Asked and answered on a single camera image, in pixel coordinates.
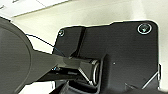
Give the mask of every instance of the screw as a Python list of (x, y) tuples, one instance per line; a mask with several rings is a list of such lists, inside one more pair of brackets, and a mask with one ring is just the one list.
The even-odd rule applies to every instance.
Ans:
[(64, 36), (64, 30), (60, 30), (60, 31), (58, 32), (58, 35), (61, 36), (61, 37)]
[(148, 34), (148, 33), (150, 33), (151, 30), (152, 30), (152, 26), (147, 23), (143, 23), (138, 26), (138, 32), (140, 34)]

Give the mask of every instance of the black device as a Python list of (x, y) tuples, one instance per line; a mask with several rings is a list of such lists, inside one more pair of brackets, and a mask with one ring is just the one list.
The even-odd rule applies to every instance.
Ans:
[(158, 27), (152, 21), (63, 28), (55, 47), (64, 55), (55, 49), (53, 54), (33, 50), (19, 28), (0, 18), (1, 94), (17, 94), (36, 81), (62, 79), (66, 82), (53, 94), (161, 93)]

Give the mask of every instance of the white surface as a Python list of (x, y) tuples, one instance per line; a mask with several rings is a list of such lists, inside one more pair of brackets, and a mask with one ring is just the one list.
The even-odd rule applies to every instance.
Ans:
[(40, 3), (48, 7), (48, 6), (59, 4), (68, 0), (37, 0), (37, 1), (39, 1)]
[(19, 94), (49, 94), (55, 89), (55, 82), (38, 82), (26, 85)]
[(41, 8), (44, 8), (36, 0), (19, 0), (15, 3), (12, 3), (13, 0), (1, 0), (0, 4), (4, 5), (3, 9), (0, 9), (1, 14), (5, 14), (9, 17), (17, 16), (23, 13), (35, 11)]
[[(69, 26), (108, 25), (114, 21), (152, 20), (159, 26), (160, 87), (168, 91), (168, 0), (73, 0), (14, 18), (25, 33), (55, 43), (57, 32)], [(51, 53), (52, 47), (30, 38), (37, 50)]]

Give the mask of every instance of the black wire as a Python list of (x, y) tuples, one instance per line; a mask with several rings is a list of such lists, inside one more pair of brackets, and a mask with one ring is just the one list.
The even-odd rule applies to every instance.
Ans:
[(30, 34), (25, 34), (25, 35), (31, 36), (31, 37), (35, 37), (35, 38), (41, 40), (42, 42), (44, 42), (44, 43), (46, 43), (46, 44), (52, 46), (57, 52), (61, 53), (61, 54), (65, 57), (65, 55), (64, 55), (60, 50), (58, 50), (56, 47), (54, 47), (52, 44), (46, 42), (45, 40), (43, 40), (43, 39), (41, 39), (41, 38), (39, 38), (39, 37), (37, 37), (37, 36), (34, 36), (34, 35), (30, 35)]

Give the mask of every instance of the circular rim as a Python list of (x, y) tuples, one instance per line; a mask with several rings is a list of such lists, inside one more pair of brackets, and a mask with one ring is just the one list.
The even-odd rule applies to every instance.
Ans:
[(58, 32), (58, 35), (61, 36), (61, 37), (64, 36), (64, 30), (60, 30), (60, 31)]
[[(143, 32), (141, 32), (141, 31), (139, 31), (139, 28), (140, 28), (143, 24), (149, 25), (150, 29), (149, 29), (148, 32), (143, 33)], [(143, 34), (143, 35), (150, 33), (151, 30), (152, 30), (152, 26), (151, 26), (150, 24), (148, 24), (148, 23), (142, 23), (142, 24), (140, 24), (140, 25), (138, 26), (138, 32), (139, 32), (140, 34)]]

